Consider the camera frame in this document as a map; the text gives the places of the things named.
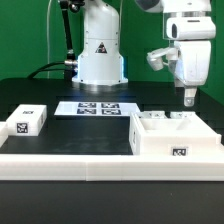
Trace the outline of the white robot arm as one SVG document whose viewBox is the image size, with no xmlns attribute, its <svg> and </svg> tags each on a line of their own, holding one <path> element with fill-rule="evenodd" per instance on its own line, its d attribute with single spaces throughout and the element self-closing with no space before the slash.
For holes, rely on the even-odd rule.
<svg viewBox="0 0 224 224">
<path fill-rule="evenodd" d="M 163 14 L 163 38 L 169 46 L 151 51 L 147 61 L 155 71 L 167 67 L 184 105 L 194 105 L 197 88 L 205 84 L 216 26 L 210 0 L 134 0 L 145 12 Z M 119 54 L 119 14 L 103 0 L 84 0 L 84 49 L 78 56 L 75 83 L 92 87 L 125 83 Z"/>
</svg>

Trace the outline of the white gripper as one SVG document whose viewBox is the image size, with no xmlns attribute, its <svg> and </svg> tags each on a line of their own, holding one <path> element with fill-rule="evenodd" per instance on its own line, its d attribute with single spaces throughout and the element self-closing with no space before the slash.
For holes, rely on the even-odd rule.
<svg viewBox="0 0 224 224">
<path fill-rule="evenodd" d="M 173 75 L 185 86 L 201 86 L 206 82 L 210 65 L 211 42 L 216 35 L 212 19 L 203 17 L 171 17 L 166 21 L 166 34 L 176 54 L 169 59 Z M 184 88 L 184 105 L 192 107 L 197 89 Z"/>
</svg>

